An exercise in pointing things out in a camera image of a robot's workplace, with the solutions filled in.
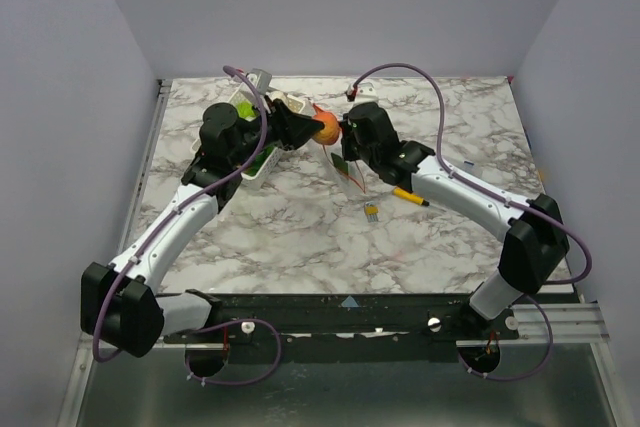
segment white wall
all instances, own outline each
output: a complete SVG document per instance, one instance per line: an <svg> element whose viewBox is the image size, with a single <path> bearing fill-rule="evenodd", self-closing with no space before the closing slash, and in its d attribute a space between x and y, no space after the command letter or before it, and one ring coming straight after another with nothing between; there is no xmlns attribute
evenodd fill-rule
<svg viewBox="0 0 640 427"><path fill-rule="evenodd" d="M116 0L162 77L359 74L404 61L439 75L515 73L556 0Z"/></svg>
<svg viewBox="0 0 640 427"><path fill-rule="evenodd" d="M559 0L513 87L545 185L593 251L582 287L640 420L640 0ZM569 261L584 265L577 248Z"/></svg>
<svg viewBox="0 0 640 427"><path fill-rule="evenodd" d="M0 0L0 423L56 422L157 85L114 0Z"/></svg>

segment screw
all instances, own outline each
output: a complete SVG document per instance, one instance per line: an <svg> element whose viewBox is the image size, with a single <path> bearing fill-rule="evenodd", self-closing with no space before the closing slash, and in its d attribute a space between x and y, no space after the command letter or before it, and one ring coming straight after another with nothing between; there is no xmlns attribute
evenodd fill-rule
<svg viewBox="0 0 640 427"><path fill-rule="evenodd" d="M512 315L504 319L504 324L507 326L507 329L509 330L518 330L518 319L516 319Z"/></svg>
<svg viewBox="0 0 640 427"><path fill-rule="evenodd" d="M440 332L440 329L442 329L442 322L440 322L440 319L437 317L431 317L427 321L427 326L431 332Z"/></svg>
<svg viewBox="0 0 640 427"><path fill-rule="evenodd" d="M256 324L254 324L253 322L243 322L240 328L245 334L248 335L256 329Z"/></svg>

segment white marble tabletop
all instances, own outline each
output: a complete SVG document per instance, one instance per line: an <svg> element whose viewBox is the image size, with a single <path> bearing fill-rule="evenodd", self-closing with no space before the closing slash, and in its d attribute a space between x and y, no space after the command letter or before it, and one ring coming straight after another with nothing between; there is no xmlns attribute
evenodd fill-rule
<svg viewBox="0 0 640 427"><path fill-rule="evenodd" d="M346 77L275 78L336 113L349 104ZM423 80L374 79L380 105L401 138L434 147L438 104ZM470 160L492 184L535 197L542 184L507 80L438 79L446 100L443 153ZM147 187L138 234L170 200L192 159L202 112L225 101L227 78L173 82ZM161 290L218 293L468 293L497 266L501 245L481 227L439 205L422 207L362 166L366 198L377 203L369 223L364 200L347 198L310 148L285 153L259 191L241 187L221 215L179 256ZM568 276L565 265L554 278ZM571 291L570 286L553 291Z"/></svg>

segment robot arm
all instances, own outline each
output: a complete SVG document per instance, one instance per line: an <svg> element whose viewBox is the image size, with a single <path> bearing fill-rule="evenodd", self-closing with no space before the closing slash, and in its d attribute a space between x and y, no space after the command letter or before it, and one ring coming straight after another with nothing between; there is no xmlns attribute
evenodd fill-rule
<svg viewBox="0 0 640 427"><path fill-rule="evenodd" d="M267 102L265 146L294 150L324 128L322 122L291 112L282 100L267 98ZM145 355L161 335L215 323L219 302L212 296L195 290L177 296L156 294L169 267L191 238L229 202L241 177L204 194L202 189L234 172L256 149L260 131L259 119L241 119L231 104L218 103L206 109L199 132L200 149L167 207L109 265L93 263L85 270L81 281L84 332L94 333L102 305L116 282L118 290L109 303L100 338L136 357ZM141 245L146 248L137 257Z"/></svg>
<svg viewBox="0 0 640 427"><path fill-rule="evenodd" d="M345 160L363 160L384 182L455 210L503 243L498 270L471 295L461 312L462 320L471 325L486 324L523 294L537 293L566 256L569 243L564 232L511 202L529 205L562 222L556 202L544 194L530 200L456 172L508 199L504 204L496 201L447 173L429 147L401 141L387 112L378 106L370 84L361 84L358 99L341 122ZM446 159L444 162L455 171Z"/></svg>

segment small yellow object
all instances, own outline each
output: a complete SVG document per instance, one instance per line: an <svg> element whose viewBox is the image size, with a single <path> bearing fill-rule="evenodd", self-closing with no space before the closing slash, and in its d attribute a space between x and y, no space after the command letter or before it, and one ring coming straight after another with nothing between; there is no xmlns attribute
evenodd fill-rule
<svg viewBox="0 0 640 427"><path fill-rule="evenodd" d="M401 199L408 200L409 202L413 202L414 204L424 205L425 207L429 206L429 201L424 200L422 197L418 197L415 194L407 192L400 187L396 187L395 189L393 189L393 195L400 197Z"/></svg>
<svg viewBox="0 0 640 427"><path fill-rule="evenodd" d="M364 204L364 213L369 222L378 221L378 207L373 202L367 202Z"/></svg>

